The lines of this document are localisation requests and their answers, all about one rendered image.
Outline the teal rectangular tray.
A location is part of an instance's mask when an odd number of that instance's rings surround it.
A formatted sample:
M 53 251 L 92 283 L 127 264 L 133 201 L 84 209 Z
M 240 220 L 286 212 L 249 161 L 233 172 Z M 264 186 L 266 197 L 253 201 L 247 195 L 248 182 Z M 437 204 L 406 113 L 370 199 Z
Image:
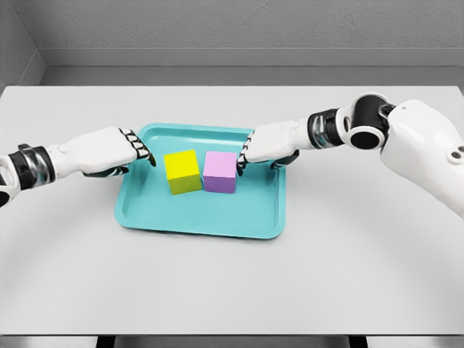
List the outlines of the teal rectangular tray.
M 270 164 L 247 165 L 233 194 L 205 190 L 173 195 L 165 171 L 166 154 L 193 149 L 200 166 L 208 150 L 240 152 L 247 128 L 151 123 L 138 133 L 157 165 L 130 164 L 115 205 L 115 219 L 126 228 L 272 239 L 286 223 L 286 170 Z

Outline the yellow cube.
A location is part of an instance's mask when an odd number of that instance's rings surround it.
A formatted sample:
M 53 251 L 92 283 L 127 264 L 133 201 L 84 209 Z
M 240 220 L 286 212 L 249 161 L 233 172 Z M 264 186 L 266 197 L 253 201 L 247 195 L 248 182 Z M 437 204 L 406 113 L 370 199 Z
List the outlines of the yellow cube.
M 171 194 L 184 194 L 202 189 L 199 164 L 193 149 L 165 154 L 164 161 Z

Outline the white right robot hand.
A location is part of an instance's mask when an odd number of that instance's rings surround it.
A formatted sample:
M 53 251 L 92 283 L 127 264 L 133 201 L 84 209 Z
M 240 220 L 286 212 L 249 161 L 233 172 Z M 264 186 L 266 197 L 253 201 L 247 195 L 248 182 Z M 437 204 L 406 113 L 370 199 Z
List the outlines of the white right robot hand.
M 236 170 L 241 177 L 249 163 L 261 163 L 272 160 L 272 169 L 291 164 L 299 150 L 294 143 L 294 121 L 271 123 L 257 127 L 250 133 L 236 162 Z

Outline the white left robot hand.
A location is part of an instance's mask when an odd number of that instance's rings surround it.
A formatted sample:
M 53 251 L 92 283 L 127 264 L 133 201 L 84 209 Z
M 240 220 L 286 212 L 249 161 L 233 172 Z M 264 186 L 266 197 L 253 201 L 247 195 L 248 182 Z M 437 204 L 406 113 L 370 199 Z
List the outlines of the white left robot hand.
M 128 165 L 147 160 L 157 165 L 154 155 L 131 129 L 109 127 L 80 136 L 79 170 L 87 176 L 114 176 L 128 172 Z

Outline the pink cube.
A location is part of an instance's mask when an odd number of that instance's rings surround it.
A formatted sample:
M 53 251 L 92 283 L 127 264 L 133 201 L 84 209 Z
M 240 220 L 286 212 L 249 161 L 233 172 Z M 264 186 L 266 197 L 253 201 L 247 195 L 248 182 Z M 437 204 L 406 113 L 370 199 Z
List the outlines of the pink cube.
M 209 192 L 232 194 L 236 190 L 235 152 L 206 151 L 202 179 Z

